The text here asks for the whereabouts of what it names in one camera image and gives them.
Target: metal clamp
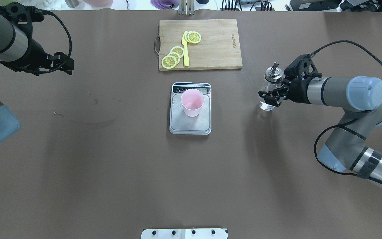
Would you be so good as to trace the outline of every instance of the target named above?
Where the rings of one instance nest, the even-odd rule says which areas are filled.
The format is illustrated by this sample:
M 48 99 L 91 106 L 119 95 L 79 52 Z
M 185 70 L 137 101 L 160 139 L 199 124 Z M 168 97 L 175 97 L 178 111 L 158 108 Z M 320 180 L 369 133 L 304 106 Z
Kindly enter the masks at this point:
M 179 0 L 179 15 L 194 15 L 194 0 Z

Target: yellow knife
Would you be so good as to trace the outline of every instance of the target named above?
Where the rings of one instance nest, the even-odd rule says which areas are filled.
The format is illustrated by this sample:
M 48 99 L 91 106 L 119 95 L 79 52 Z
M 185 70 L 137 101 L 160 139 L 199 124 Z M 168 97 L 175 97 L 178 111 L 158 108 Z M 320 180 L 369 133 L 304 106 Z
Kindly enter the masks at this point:
M 185 31 L 182 35 L 182 45 L 184 46 L 184 66 L 190 65 L 190 59 L 188 57 L 188 42 L 185 40 L 185 35 L 188 33 L 188 31 Z

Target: brown tabletop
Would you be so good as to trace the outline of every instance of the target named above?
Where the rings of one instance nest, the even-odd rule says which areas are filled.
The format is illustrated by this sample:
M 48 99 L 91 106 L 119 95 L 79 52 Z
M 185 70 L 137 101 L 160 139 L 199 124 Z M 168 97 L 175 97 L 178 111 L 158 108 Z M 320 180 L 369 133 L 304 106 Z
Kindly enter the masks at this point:
M 0 238 L 138 239 L 144 228 L 189 227 L 228 228 L 232 239 L 382 238 L 382 189 L 314 158 L 317 135 L 342 109 L 257 106 L 273 61 L 284 68 L 343 39 L 382 60 L 382 13 L 56 14 L 72 35 L 73 76 L 0 65 L 0 100 L 22 122 L 0 144 Z M 158 70 L 159 20 L 216 18 L 237 19 L 242 70 Z M 33 27 L 48 53 L 68 52 L 54 18 Z M 376 61 L 346 43 L 314 63 L 324 76 L 382 78 Z M 176 81 L 212 85 L 210 135 L 169 132 Z M 382 127 L 366 144 L 382 152 Z

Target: pink plastic cup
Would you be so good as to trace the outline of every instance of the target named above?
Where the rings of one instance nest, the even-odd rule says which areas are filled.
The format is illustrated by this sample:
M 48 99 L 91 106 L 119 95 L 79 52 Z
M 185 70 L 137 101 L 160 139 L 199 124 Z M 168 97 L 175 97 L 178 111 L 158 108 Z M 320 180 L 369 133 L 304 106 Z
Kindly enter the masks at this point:
M 204 104 L 204 95 L 197 89 L 189 89 L 182 93 L 181 104 L 184 112 L 189 117 L 195 117 L 200 114 Z

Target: wooden cutting board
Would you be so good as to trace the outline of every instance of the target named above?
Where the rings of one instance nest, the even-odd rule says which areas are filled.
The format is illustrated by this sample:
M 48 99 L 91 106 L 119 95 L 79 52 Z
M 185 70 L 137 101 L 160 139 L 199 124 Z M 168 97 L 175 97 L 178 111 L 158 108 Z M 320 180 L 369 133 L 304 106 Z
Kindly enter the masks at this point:
M 190 65 L 183 65 L 183 58 L 173 69 L 165 69 L 161 59 L 170 49 L 180 45 L 185 31 L 201 34 L 201 42 L 188 43 Z M 161 71 L 241 69 L 240 40 L 236 19 L 211 20 L 163 20 L 159 24 L 160 51 L 159 69 Z

